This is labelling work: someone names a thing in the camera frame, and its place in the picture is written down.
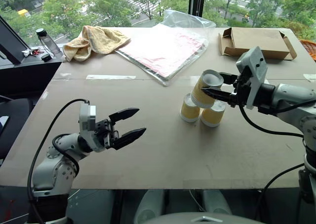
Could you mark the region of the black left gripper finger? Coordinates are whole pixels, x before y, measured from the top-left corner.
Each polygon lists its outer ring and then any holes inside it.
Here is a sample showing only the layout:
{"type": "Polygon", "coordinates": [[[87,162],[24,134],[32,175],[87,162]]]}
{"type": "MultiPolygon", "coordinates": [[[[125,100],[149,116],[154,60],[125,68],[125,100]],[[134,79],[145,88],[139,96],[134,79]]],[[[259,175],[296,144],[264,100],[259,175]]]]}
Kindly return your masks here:
{"type": "Polygon", "coordinates": [[[140,128],[140,129],[135,129],[123,134],[121,137],[113,141],[112,148],[115,150],[119,150],[133,143],[135,140],[140,138],[144,134],[145,131],[146,131],[146,128],[140,128]]]}
{"type": "Polygon", "coordinates": [[[120,120],[125,120],[132,117],[139,111],[139,108],[126,108],[119,112],[109,115],[109,119],[112,123],[116,123],[120,120]]]}

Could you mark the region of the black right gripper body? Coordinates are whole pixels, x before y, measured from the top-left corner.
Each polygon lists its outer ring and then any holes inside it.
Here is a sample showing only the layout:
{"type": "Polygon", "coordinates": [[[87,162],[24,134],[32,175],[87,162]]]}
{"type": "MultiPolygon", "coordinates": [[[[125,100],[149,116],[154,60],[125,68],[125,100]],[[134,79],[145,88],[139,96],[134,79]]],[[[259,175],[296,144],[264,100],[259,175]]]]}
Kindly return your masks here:
{"type": "Polygon", "coordinates": [[[242,107],[246,105],[251,90],[250,78],[252,77],[250,68],[245,68],[239,75],[231,75],[231,83],[233,84],[234,93],[232,108],[236,105],[242,107]]]}

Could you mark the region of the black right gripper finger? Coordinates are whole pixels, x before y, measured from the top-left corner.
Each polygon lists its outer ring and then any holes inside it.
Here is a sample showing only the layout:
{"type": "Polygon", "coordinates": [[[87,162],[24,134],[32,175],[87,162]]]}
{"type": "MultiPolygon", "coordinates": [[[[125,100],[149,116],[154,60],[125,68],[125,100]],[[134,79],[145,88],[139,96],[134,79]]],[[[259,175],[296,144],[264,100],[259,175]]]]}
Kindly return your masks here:
{"type": "Polygon", "coordinates": [[[208,87],[208,88],[202,88],[201,90],[206,95],[208,95],[209,97],[213,99],[220,100],[227,103],[234,103],[234,95],[229,92],[223,91],[219,88],[208,87]]]}
{"type": "Polygon", "coordinates": [[[222,76],[222,78],[224,80],[223,81],[224,84],[227,84],[227,85],[235,85],[236,84],[236,81],[238,78],[237,75],[230,74],[230,73],[224,73],[224,72],[220,72],[219,74],[222,76]]]}

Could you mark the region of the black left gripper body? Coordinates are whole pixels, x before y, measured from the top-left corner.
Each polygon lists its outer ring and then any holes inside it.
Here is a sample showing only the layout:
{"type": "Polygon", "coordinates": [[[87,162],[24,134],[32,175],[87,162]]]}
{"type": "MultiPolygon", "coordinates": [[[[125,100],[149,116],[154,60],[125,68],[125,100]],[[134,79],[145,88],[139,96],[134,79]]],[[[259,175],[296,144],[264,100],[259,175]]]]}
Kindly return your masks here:
{"type": "Polygon", "coordinates": [[[119,139],[119,133],[115,130],[114,125],[110,120],[102,120],[97,122],[95,126],[95,135],[102,148],[119,149],[116,144],[116,141],[119,139]]]}

